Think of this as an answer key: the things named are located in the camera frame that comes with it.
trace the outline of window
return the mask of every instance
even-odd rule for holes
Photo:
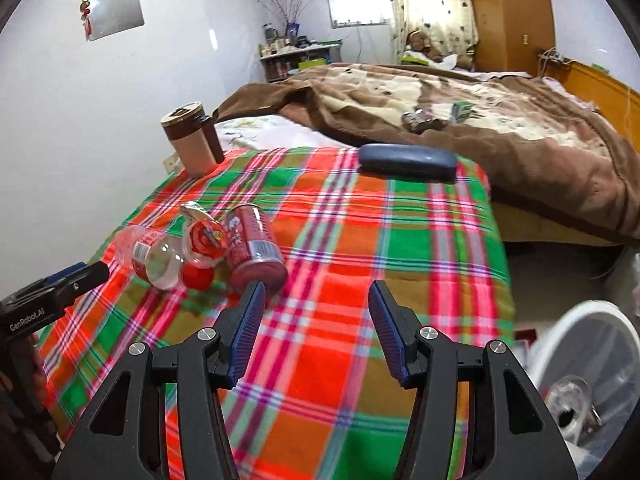
[[[333,28],[384,25],[391,21],[391,0],[328,0]]]

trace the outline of brown blanket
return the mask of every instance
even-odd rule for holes
[[[447,119],[457,101],[474,106],[464,124],[420,135],[402,126],[416,108]],[[612,242],[640,240],[640,157],[597,114],[538,80],[340,63],[246,85],[218,110],[220,121],[278,112],[352,146],[446,148],[480,164],[495,201]]]

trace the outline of polka dot curtain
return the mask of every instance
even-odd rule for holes
[[[406,36],[419,28],[443,54],[464,54],[478,42],[471,0],[391,0],[394,47],[399,58]]]

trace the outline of plaid tablecloth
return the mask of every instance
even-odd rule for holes
[[[268,304],[245,377],[223,396],[234,456],[251,478],[388,479],[404,441],[413,392],[391,378],[367,309],[372,280],[451,338],[510,340],[506,258],[482,171],[460,160],[454,185],[358,173],[353,148],[232,152],[215,174],[165,181],[124,222],[180,234],[178,204],[213,216],[252,202],[273,218],[290,277]],[[110,280],[49,327],[41,353],[49,408],[67,435],[128,345],[174,344],[235,304],[223,282],[162,293],[114,260]],[[175,389],[168,390],[172,476],[181,478]],[[462,461],[460,388],[451,473]]]

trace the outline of metal screw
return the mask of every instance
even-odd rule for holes
[[[423,326],[420,329],[420,336],[425,339],[436,339],[438,337],[438,331],[433,326]]]
[[[216,336],[216,331],[212,328],[203,328],[198,330],[198,339],[201,341],[209,341]]]
[[[137,343],[133,343],[129,347],[129,353],[131,355],[140,355],[145,351],[145,344],[138,341]]]
[[[494,339],[489,343],[489,348],[492,352],[497,354],[504,354],[507,351],[507,345],[497,339]]]

